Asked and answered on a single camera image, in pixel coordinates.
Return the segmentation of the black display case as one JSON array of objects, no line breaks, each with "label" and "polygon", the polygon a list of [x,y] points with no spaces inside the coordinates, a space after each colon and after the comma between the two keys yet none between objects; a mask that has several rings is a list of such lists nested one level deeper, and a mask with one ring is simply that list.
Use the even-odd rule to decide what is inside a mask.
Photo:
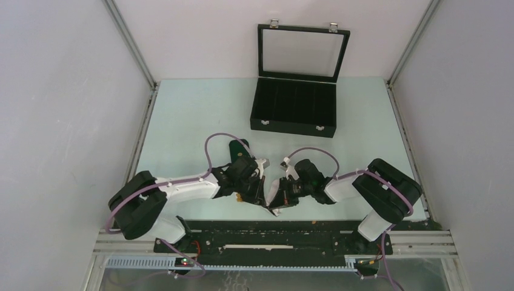
[{"label": "black display case", "polygon": [[258,80],[250,127],[332,138],[337,81],[351,32],[338,27],[258,24]]}]

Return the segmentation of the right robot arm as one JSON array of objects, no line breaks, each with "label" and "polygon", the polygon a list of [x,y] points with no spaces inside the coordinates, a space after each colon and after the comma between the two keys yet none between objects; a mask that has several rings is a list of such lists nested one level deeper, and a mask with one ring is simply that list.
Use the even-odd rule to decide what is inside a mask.
[{"label": "right robot arm", "polygon": [[384,232],[412,216],[413,206],[422,194],[414,179],[381,158],[374,159],[364,170],[340,177],[324,176],[309,159],[293,166],[289,162],[285,158],[281,164],[285,176],[273,181],[264,196],[267,208],[277,215],[279,209],[293,207],[306,196],[327,205],[362,197],[371,211],[354,231],[352,244],[359,253],[369,253]]}]

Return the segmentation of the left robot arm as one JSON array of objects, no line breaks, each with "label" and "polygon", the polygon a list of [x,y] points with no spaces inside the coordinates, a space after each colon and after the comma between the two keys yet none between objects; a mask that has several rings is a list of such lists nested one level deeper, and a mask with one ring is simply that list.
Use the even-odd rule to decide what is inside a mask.
[{"label": "left robot arm", "polygon": [[176,252],[191,244],[189,228],[173,213],[173,205],[196,199],[217,199],[238,194],[246,203],[266,207],[264,169],[268,159],[240,156],[235,162],[214,167],[205,176],[171,180],[156,178],[148,170],[139,172],[109,201],[110,222],[126,240],[149,234],[164,239]]}]

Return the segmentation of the white sock with black stripes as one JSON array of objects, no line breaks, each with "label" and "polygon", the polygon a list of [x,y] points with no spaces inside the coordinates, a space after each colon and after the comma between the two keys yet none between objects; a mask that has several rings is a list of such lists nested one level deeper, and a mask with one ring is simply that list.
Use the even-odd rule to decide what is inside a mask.
[{"label": "white sock with black stripes", "polygon": [[279,179],[276,179],[274,180],[272,183],[271,183],[271,186],[270,186],[270,189],[269,189],[269,192],[267,194],[264,195],[265,197],[265,202],[266,202],[266,206],[265,208],[272,214],[274,215],[275,217],[278,217],[280,214],[281,214],[281,209],[275,209],[275,210],[270,210],[268,208],[270,202],[272,201],[272,199],[274,198],[274,196],[276,195],[277,191],[280,189],[280,190],[284,190],[284,186],[286,184],[286,178],[285,177],[282,177],[282,178],[279,178]]}]

